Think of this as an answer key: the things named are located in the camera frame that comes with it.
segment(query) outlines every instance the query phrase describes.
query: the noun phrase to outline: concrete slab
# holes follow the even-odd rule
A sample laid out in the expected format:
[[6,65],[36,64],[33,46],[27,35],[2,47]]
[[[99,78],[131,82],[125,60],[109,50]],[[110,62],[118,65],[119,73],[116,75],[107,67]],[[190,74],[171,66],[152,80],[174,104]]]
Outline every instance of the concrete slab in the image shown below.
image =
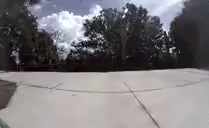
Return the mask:
[[64,76],[63,74],[56,72],[10,72],[8,74],[8,77],[2,77],[1,74],[0,78],[12,82],[48,88],[52,88],[59,84]]
[[155,70],[113,73],[130,85],[133,91],[161,89],[209,79],[209,75],[190,70]]
[[56,88],[73,91],[89,91],[93,93],[130,93],[123,81],[120,81],[117,75],[110,73],[66,74],[62,80],[62,84]]
[[161,128],[209,128],[209,81],[135,94]]
[[128,93],[75,93],[20,86],[0,117],[11,128],[155,128]]

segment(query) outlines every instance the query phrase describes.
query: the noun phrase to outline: tree canopy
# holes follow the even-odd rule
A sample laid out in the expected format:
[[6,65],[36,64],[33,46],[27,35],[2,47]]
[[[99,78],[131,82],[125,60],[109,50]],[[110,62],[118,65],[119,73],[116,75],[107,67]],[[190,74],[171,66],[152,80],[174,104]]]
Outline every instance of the tree canopy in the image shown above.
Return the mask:
[[86,20],[84,30],[87,40],[72,43],[67,59],[75,70],[173,67],[174,61],[160,63],[163,57],[173,60],[173,42],[162,29],[159,17],[148,15],[142,6],[128,3],[122,10],[103,9],[100,15]]
[[209,63],[209,0],[187,0],[182,13],[171,23],[180,67]]
[[[0,19],[0,50],[5,54],[4,60],[16,61],[12,56],[15,51],[24,68],[35,67],[33,62],[37,67],[58,64],[57,47],[54,45],[52,34],[38,29],[36,17],[26,6],[22,6],[15,15],[18,18],[13,18],[6,12]],[[16,68],[13,62],[5,64],[12,64],[6,65],[7,69]]]

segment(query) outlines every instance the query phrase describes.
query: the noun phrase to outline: pavement crack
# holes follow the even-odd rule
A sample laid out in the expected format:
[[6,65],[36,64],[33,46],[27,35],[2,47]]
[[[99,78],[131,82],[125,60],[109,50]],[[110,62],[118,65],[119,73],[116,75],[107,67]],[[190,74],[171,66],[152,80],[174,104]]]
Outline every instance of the pavement crack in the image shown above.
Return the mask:
[[[194,86],[197,83],[204,82],[206,80],[201,80],[201,81],[196,81],[196,82],[189,82],[186,84],[179,84],[171,87],[162,87],[162,88],[150,88],[150,89],[143,89],[143,90],[131,90],[133,93],[135,92],[152,92],[152,91],[161,91],[164,89],[173,89],[173,88],[179,88],[179,87],[185,87],[185,86]],[[112,93],[112,94],[119,94],[119,93],[131,93],[131,91],[91,91],[91,90],[77,90],[77,89],[63,89],[63,88],[57,88],[60,85],[63,85],[63,83],[57,84],[53,87],[44,87],[42,85],[32,85],[32,84],[25,84],[25,83],[18,83],[19,86],[25,85],[29,87],[34,87],[34,88],[41,88],[41,89],[48,89],[48,90],[57,90],[57,91],[65,91],[65,92],[78,92],[78,93],[100,93],[100,94],[105,94],[105,93]]]
[[124,85],[130,90],[133,97],[137,100],[137,102],[140,104],[140,107],[143,108],[143,110],[148,114],[148,116],[151,118],[152,122],[156,125],[157,128],[160,128],[158,122],[154,119],[154,117],[151,115],[151,113],[148,111],[147,107],[138,99],[138,97],[135,95],[135,93],[131,90],[130,86],[124,82]]
[[56,89],[56,87],[60,86],[60,85],[63,85],[63,83],[60,83],[60,84],[57,84],[57,85],[54,85],[53,87],[51,87],[50,89]]

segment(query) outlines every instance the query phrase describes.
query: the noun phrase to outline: sidewalk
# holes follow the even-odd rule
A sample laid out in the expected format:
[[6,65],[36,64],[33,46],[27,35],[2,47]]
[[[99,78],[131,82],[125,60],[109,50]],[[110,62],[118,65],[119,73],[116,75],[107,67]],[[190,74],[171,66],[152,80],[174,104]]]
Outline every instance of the sidewalk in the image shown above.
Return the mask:
[[1,73],[11,128],[209,128],[209,71]]

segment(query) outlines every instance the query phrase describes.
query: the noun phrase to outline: driveway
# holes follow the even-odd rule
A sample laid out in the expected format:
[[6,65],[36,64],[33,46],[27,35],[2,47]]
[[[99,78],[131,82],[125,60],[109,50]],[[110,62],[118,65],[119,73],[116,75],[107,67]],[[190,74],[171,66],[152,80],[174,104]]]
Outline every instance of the driveway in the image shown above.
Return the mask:
[[209,128],[209,71],[2,72],[11,128]]

